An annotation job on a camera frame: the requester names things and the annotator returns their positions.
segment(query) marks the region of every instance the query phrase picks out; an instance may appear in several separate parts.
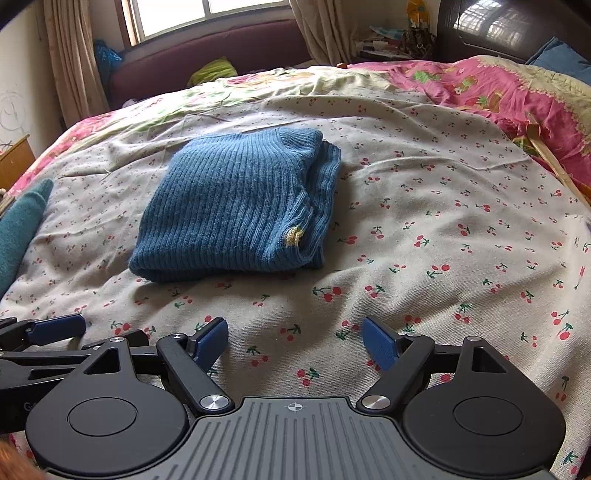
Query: maroon headboard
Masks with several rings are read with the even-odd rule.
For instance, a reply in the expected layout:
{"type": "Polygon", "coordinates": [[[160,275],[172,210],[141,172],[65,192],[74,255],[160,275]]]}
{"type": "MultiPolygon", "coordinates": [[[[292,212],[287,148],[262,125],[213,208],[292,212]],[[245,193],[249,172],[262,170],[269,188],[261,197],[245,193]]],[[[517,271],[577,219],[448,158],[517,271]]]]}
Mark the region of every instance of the maroon headboard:
{"type": "Polygon", "coordinates": [[[310,60],[295,20],[235,28],[123,64],[111,76],[111,107],[120,108],[130,98],[143,100],[182,90],[194,72],[220,57],[226,57],[238,75],[310,60]]]}

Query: white wall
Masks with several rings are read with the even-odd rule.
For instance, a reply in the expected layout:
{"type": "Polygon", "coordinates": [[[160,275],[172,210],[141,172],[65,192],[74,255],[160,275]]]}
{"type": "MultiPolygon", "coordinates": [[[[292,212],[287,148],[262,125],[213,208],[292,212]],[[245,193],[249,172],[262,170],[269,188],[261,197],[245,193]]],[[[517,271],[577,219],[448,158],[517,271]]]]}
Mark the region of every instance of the white wall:
{"type": "Polygon", "coordinates": [[[39,156],[61,134],[60,117],[43,6],[37,1],[0,31],[0,143],[30,134],[39,156]]]}
{"type": "Polygon", "coordinates": [[[108,47],[121,51],[125,47],[114,0],[89,0],[92,38],[104,40],[108,47]]]}

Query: gray ridged plate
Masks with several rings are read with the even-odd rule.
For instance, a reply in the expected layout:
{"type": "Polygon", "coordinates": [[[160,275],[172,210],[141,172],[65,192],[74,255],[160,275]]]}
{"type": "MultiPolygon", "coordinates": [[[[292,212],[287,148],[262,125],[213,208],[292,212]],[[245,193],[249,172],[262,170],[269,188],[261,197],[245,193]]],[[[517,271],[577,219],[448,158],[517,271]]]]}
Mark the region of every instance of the gray ridged plate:
{"type": "MultiPolygon", "coordinates": [[[[345,398],[246,398],[199,420],[185,444],[129,480],[458,480],[404,442],[394,423],[345,398]]],[[[550,480],[537,472],[528,480],[550,480]]]]}

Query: teal fabric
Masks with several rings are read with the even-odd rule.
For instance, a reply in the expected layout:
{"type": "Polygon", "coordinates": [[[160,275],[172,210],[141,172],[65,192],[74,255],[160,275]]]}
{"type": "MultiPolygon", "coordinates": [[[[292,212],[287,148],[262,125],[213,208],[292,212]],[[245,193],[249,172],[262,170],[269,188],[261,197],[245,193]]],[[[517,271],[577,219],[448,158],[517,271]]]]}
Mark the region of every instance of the teal fabric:
{"type": "Polygon", "coordinates": [[[171,160],[129,269],[152,281],[322,266],[340,150],[311,128],[200,137],[171,160]]]}
{"type": "Polygon", "coordinates": [[[45,179],[23,193],[0,220],[0,298],[12,285],[18,267],[43,218],[53,189],[45,179]]]}

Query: beige curtain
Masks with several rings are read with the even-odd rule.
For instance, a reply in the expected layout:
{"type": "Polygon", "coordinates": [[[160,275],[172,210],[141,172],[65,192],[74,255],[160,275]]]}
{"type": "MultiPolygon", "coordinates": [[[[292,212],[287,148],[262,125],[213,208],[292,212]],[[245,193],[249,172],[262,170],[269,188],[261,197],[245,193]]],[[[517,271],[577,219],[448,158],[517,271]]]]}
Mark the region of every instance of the beige curtain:
{"type": "Polygon", "coordinates": [[[350,63],[353,57],[351,31],[346,22],[344,1],[290,1],[308,51],[321,65],[350,63]]]}
{"type": "Polygon", "coordinates": [[[109,111],[93,53],[88,0],[44,0],[49,52],[68,127],[109,111]]]}

